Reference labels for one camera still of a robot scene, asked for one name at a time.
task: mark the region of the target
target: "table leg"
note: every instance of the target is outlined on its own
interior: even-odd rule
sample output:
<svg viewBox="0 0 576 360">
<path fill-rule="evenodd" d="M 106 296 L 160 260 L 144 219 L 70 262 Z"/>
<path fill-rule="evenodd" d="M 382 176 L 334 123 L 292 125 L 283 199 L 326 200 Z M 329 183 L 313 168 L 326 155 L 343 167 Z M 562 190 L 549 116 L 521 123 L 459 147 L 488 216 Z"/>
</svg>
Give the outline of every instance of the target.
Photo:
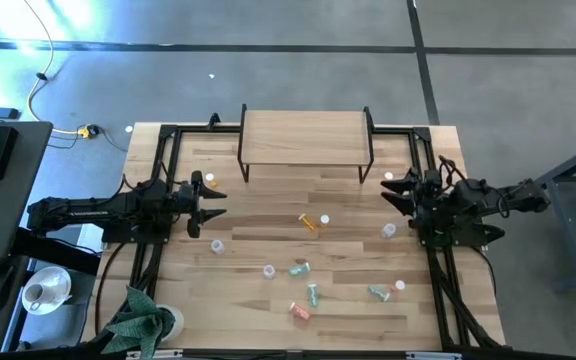
<svg viewBox="0 0 576 360">
<path fill-rule="evenodd" d="M 246 169 L 244 170 L 244 164 L 239 163 L 239 168 L 241 169 L 241 174 L 244 176 L 244 181 L 248 182 L 248 175 L 250 175 L 250 165 L 246 164 Z"/>
<path fill-rule="evenodd" d="M 361 166 L 358 166 L 358 168 L 359 168 L 359 183 L 360 184 L 363 184 L 364 181 L 366 181 L 366 177 L 368 176 L 368 171 L 370 171 L 371 166 L 372 166 L 372 161 L 366 167 L 366 172 L 363 172 L 363 173 L 362 173 Z"/>
</svg>

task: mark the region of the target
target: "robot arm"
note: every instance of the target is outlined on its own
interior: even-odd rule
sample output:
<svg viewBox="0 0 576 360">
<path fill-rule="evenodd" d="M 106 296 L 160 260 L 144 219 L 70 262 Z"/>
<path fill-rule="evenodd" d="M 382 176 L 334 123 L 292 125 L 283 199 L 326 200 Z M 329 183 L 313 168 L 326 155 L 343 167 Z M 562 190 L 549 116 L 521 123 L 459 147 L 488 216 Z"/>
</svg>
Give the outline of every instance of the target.
<svg viewBox="0 0 576 360">
<path fill-rule="evenodd" d="M 201 172 L 195 171 L 191 183 L 181 182 L 179 190 L 172 193 L 168 192 L 165 182 L 156 179 L 105 199 L 48 197 L 28 207 L 27 226 L 39 235 L 73 224 L 95 224 L 106 230 L 126 228 L 134 233 L 157 233 L 165 231 L 182 214 L 189 214 L 188 234 L 197 238 L 200 225 L 226 212 L 200 209 L 201 197 L 221 199 L 226 195 L 207 188 Z"/>
<path fill-rule="evenodd" d="M 419 231 L 427 246 L 484 246 L 502 236 L 498 227 L 484 224 L 481 218 L 499 213 L 506 218 L 511 210 L 544 211 L 550 202 L 531 179 L 517 185 L 495 188 L 486 180 L 467 179 L 455 163 L 439 157 L 439 170 L 426 171 L 425 177 L 410 169 L 400 180 L 382 181 L 392 192 L 382 192 L 403 215 L 412 216 L 409 225 Z M 442 170 L 448 170 L 443 187 Z M 453 184 L 453 175 L 459 181 Z"/>
</svg>

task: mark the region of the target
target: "wooden platform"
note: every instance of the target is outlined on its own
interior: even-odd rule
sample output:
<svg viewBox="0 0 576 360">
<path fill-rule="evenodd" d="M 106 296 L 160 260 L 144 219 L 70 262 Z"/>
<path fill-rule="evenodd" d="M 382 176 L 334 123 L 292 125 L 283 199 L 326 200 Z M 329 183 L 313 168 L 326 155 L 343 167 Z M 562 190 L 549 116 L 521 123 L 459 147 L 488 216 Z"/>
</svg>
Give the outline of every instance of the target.
<svg viewBox="0 0 576 360">
<path fill-rule="evenodd" d="M 159 124 L 135 126 L 125 173 L 131 183 L 150 175 Z M 431 127 L 436 155 L 465 169 L 456 128 Z M 176 180 L 193 170 L 214 173 L 223 200 L 204 200 L 204 208 L 228 212 L 211 220 L 200 239 L 174 228 L 164 248 L 155 301 L 178 307 L 185 316 L 182 334 L 166 347 L 437 350 L 439 336 L 424 250 L 406 220 L 383 200 L 383 173 L 403 176 L 410 166 L 408 143 L 396 136 L 374 137 L 375 164 L 363 185 L 355 168 L 263 166 L 244 183 L 236 161 L 235 134 L 187 134 L 181 144 Z M 319 233 L 297 217 L 330 216 Z M 398 225 L 395 238 L 380 236 L 388 222 Z M 210 241 L 223 240 L 226 252 L 215 255 Z M 104 252 L 101 273 L 114 247 Z M 135 246 L 126 245 L 110 267 L 101 302 L 105 324 L 125 296 Z M 503 333 L 486 263 L 471 249 L 455 249 L 466 304 L 489 334 L 503 343 Z M 312 273 L 290 278 L 286 270 L 307 260 Z M 265 280 L 262 267 L 272 264 L 277 278 Z M 392 301 L 369 295 L 369 284 L 404 280 L 407 288 Z M 306 285 L 317 283 L 321 301 L 308 322 L 294 319 L 288 306 L 308 308 Z M 93 296 L 82 340 L 93 337 Z M 448 307 L 456 337 L 452 308 Z"/>
<path fill-rule="evenodd" d="M 241 161 L 368 165 L 366 116 L 362 111 L 246 111 Z"/>
</svg>

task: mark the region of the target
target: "black metal stand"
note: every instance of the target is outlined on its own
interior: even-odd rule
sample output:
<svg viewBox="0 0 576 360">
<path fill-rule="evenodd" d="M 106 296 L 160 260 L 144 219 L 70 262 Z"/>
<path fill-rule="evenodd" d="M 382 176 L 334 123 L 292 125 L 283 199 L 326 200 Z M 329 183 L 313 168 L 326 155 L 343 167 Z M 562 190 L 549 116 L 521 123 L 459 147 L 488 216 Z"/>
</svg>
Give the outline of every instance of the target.
<svg viewBox="0 0 576 360">
<path fill-rule="evenodd" d="M 248 107 L 246 104 L 241 105 L 241 122 L 239 125 L 239 145 L 237 146 L 237 162 L 239 163 L 239 168 L 241 169 L 241 174 L 244 176 L 244 181 L 248 182 L 248 178 L 250 175 L 250 165 L 246 164 L 246 168 L 244 170 L 244 163 L 241 162 L 241 147 L 243 146 L 243 139 L 244 139 L 244 124 L 246 122 L 246 110 Z"/>
<path fill-rule="evenodd" d="M 364 106 L 364 115 L 366 117 L 366 136 L 368 136 L 368 154 L 370 155 L 370 162 L 366 166 L 366 171 L 362 174 L 361 166 L 359 166 L 359 183 L 363 184 L 368 176 L 368 171 L 372 167 L 372 163 L 375 162 L 375 152 L 372 147 L 372 133 L 375 131 L 375 124 L 372 122 L 372 115 L 370 115 L 370 109 L 368 106 Z"/>
<path fill-rule="evenodd" d="M 26 255 L 72 270 L 97 275 L 99 257 L 58 241 L 39 239 L 30 231 L 19 228 L 11 254 Z"/>
</svg>

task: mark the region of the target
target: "small plastic bottle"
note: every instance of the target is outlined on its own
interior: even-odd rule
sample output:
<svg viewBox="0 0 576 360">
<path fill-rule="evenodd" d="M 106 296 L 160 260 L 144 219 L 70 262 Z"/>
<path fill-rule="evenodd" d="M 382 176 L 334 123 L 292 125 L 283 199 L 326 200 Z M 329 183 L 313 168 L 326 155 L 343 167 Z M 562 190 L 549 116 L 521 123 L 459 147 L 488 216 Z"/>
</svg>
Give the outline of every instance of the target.
<svg viewBox="0 0 576 360">
<path fill-rule="evenodd" d="M 210 184 L 211 187 L 217 187 L 217 182 L 215 181 L 215 175 L 212 173 L 206 174 L 206 181 Z"/>
<path fill-rule="evenodd" d="M 290 307 L 288 308 L 288 311 L 295 317 L 298 317 L 300 319 L 304 319 L 304 320 L 308 320 L 310 319 L 310 313 L 302 308 L 301 306 L 295 304 L 294 302 L 292 304 L 290 304 Z"/>
<path fill-rule="evenodd" d="M 264 266 L 264 277 L 268 280 L 272 280 L 277 276 L 277 272 L 272 265 Z"/>
<path fill-rule="evenodd" d="M 308 299 L 310 300 L 311 307 L 319 305 L 319 293 L 317 292 L 317 284 L 308 285 Z"/>
<path fill-rule="evenodd" d="M 390 293 L 377 285 L 369 285 L 368 292 L 378 297 L 381 301 L 386 302 L 390 298 Z"/>
<path fill-rule="evenodd" d="M 224 246 L 224 243 L 221 242 L 221 240 L 214 240 L 212 243 L 210 243 L 210 248 L 215 254 L 223 254 L 224 251 L 226 251 L 226 247 Z"/>
<path fill-rule="evenodd" d="M 301 274 L 308 274 L 309 272 L 310 272 L 309 263 L 299 264 L 288 269 L 288 274 L 290 274 L 290 276 L 299 276 Z"/>
<path fill-rule="evenodd" d="M 310 231 L 317 231 L 317 228 L 308 220 L 306 214 L 299 215 L 299 221 L 301 221 L 306 228 L 310 229 Z"/>
<path fill-rule="evenodd" d="M 321 215 L 321 217 L 319 218 L 319 223 L 321 224 L 322 228 L 328 226 L 328 223 L 330 223 L 330 216 Z"/>
</svg>

